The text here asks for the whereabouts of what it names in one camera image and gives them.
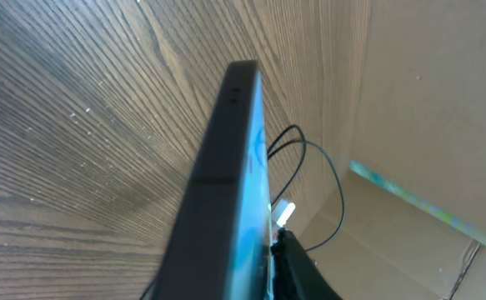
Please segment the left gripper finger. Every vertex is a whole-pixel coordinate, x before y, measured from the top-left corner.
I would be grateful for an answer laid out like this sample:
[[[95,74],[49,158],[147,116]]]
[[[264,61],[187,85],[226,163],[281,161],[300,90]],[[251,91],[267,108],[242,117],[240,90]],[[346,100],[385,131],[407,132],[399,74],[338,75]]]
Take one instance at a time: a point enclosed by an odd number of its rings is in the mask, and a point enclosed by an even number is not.
[[[272,245],[274,260],[273,298],[277,300],[342,300],[328,285],[297,238],[278,230]]]

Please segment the Samsung Galaxy smartphone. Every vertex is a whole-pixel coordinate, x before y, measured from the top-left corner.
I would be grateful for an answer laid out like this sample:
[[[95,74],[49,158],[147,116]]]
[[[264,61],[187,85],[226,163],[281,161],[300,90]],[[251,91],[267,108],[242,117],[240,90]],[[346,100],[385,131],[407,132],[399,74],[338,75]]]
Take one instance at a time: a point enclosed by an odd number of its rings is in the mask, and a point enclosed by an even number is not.
[[[151,299],[265,299],[270,207],[261,74],[231,62]]]

